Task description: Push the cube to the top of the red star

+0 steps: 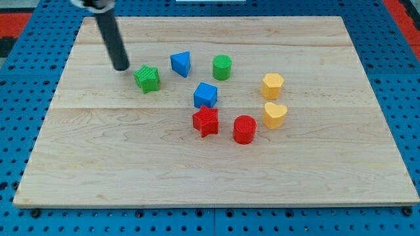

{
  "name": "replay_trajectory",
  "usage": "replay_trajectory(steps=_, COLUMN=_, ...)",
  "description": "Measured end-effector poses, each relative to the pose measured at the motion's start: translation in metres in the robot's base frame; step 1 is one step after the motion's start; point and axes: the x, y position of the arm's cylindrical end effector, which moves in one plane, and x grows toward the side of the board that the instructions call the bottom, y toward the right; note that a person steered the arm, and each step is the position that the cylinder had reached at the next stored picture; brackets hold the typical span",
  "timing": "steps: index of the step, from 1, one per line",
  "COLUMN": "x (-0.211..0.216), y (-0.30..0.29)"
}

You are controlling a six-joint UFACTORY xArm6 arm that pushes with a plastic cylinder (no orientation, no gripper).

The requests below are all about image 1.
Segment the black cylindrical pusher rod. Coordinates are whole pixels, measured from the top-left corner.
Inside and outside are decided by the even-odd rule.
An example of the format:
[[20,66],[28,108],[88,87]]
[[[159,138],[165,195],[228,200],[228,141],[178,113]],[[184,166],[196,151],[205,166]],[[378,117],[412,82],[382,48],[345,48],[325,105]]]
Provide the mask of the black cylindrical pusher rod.
[[96,23],[108,51],[112,66],[116,71],[125,71],[130,63],[121,37],[114,10],[94,13]]

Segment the silver rod mount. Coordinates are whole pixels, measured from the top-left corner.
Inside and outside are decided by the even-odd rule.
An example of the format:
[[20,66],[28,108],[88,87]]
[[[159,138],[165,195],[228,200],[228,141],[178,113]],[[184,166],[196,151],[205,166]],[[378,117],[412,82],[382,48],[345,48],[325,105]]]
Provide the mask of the silver rod mount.
[[91,13],[104,13],[115,7],[116,0],[70,0],[70,2]]

